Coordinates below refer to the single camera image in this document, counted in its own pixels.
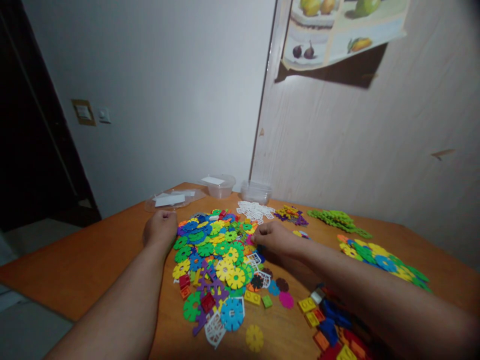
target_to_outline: table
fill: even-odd
[[[203,187],[186,182],[175,187],[179,190],[194,188]],[[230,209],[236,213],[239,200],[238,193],[232,193],[229,198],[221,200],[207,196],[178,209],[178,221],[187,220],[197,212],[210,212],[213,209]],[[313,209],[276,200],[271,200],[268,205],[275,209],[280,209],[283,205],[294,205],[303,212]],[[151,215],[144,210],[143,202],[132,206],[0,267],[0,283],[77,321],[142,249],[142,231]],[[351,217],[359,228],[373,234],[372,242],[429,277],[434,294],[474,314],[480,313],[480,275],[476,271],[405,226],[359,216]],[[337,234],[343,233],[342,231],[320,220],[308,216],[306,218],[310,223],[307,228],[295,227],[289,222],[284,225],[291,230],[303,230],[313,241],[339,250]],[[271,296],[273,307],[269,309],[246,302],[243,325],[236,332],[228,332],[216,351],[207,342],[203,331],[193,337],[194,323],[184,319],[179,285],[173,284],[175,253],[172,251],[165,263],[151,358],[318,357],[320,352],[312,340],[315,330],[309,328],[297,306],[287,310],[281,306],[277,296]],[[290,293],[296,301],[308,297],[320,281],[299,262],[285,258],[274,258],[273,261],[275,264],[268,263],[266,267],[273,271],[275,279],[282,277],[288,281]],[[264,347],[258,354],[251,352],[245,342],[246,330],[251,324],[259,325],[265,339]]]

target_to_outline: light switch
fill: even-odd
[[[98,108],[98,121],[104,124],[111,124],[110,121],[110,111],[108,107],[99,107]]]
[[[80,125],[97,126],[95,124],[94,113],[92,107],[87,100],[72,100],[73,108],[75,109],[76,118]]]

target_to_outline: clear plastic container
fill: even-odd
[[[250,180],[241,183],[241,199],[260,205],[267,205],[272,196],[272,188]]]
[[[208,192],[210,196],[213,196],[217,199],[228,198],[232,194],[232,189],[237,183],[235,177],[232,175],[208,175],[211,178],[223,180],[221,184],[214,184],[211,182],[202,181],[201,183],[208,187]]]

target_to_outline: poster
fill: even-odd
[[[406,35],[410,0],[293,0],[282,63],[326,67]]]

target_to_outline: hand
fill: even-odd
[[[277,254],[288,256],[294,254],[300,239],[277,221],[259,225],[251,237],[257,245],[264,245]]]
[[[167,256],[177,235],[178,226],[175,211],[157,211],[145,224],[143,245],[145,248],[158,247]]]

